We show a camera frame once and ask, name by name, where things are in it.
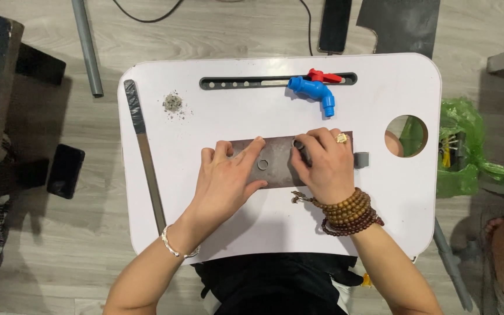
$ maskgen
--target green plastic bag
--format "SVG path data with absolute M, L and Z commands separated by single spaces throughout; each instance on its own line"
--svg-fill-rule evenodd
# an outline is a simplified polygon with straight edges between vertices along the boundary
M 476 194 L 479 190 L 480 173 L 490 176 L 494 181 L 504 183 L 504 167 L 487 161 L 483 154 L 485 130 L 483 119 L 470 100 L 461 97 L 441 101 L 439 139 L 437 142 L 430 139 L 429 145 L 435 145 L 435 143 L 438 145 L 443 139 L 463 134 L 464 142 L 457 149 L 461 150 L 460 153 L 464 156 L 464 165 L 458 169 L 447 168 L 442 163 L 442 154 L 438 153 L 437 197 Z M 423 128 L 418 119 L 410 116 L 400 136 L 404 156 L 417 152 L 423 135 Z

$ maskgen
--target gold ring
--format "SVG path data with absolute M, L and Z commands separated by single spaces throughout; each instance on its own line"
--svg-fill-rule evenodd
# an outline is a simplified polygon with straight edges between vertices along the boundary
M 335 141 L 338 143 L 346 143 L 347 142 L 347 134 L 345 133 L 340 133 L 335 137 Z

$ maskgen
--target smartphone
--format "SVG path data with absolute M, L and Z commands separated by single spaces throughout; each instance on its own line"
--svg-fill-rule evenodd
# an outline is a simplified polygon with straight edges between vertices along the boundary
M 46 190 L 56 196 L 72 199 L 84 160 L 83 150 L 59 144 L 55 149 Z
M 346 50 L 351 2 L 352 0 L 325 0 L 318 38 L 319 52 L 342 54 Z

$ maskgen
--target bracelet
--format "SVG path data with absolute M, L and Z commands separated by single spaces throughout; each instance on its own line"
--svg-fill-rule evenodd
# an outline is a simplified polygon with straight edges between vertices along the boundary
M 292 193 L 295 195 L 291 200 L 292 203 L 296 204 L 300 199 L 322 209 L 325 215 L 322 230 L 328 235 L 348 236 L 359 233 L 374 223 L 384 226 L 382 219 L 371 207 L 371 197 L 359 188 L 355 188 L 351 197 L 337 204 L 321 204 L 316 198 L 306 198 L 306 195 L 301 192 L 293 191 Z
M 169 227 L 171 227 L 171 226 L 172 226 L 172 224 L 171 225 L 167 225 L 165 227 L 165 229 L 161 233 L 161 239 L 164 242 L 164 246 L 166 246 L 166 249 L 168 249 L 169 252 L 171 252 L 174 256 L 179 257 L 180 253 L 178 253 L 177 251 L 173 250 L 172 247 L 170 247 L 169 240 L 166 238 L 166 231 L 168 231 Z M 197 255 L 200 252 L 199 251 L 200 247 L 201 247 L 201 245 L 198 245 L 198 247 L 196 249 L 194 249 L 194 251 L 191 254 L 184 255 L 184 259 L 190 258 L 190 257 L 193 257 L 193 256 Z

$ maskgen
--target blue plastic faucet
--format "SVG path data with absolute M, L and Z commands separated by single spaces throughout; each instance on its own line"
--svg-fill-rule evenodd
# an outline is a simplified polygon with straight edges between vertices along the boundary
M 323 82 L 340 83 L 342 82 L 342 77 L 332 75 L 331 73 L 325 74 L 322 71 L 314 69 L 309 71 L 309 77 L 312 78 L 311 81 L 307 81 L 302 77 L 291 77 L 289 83 L 287 83 L 287 87 L 293 90 L 295 94 L 303 93 L 313 100 L 320 100 L 324 109 L 324 115 L 332 117 L 335 107 L 334 96 Z

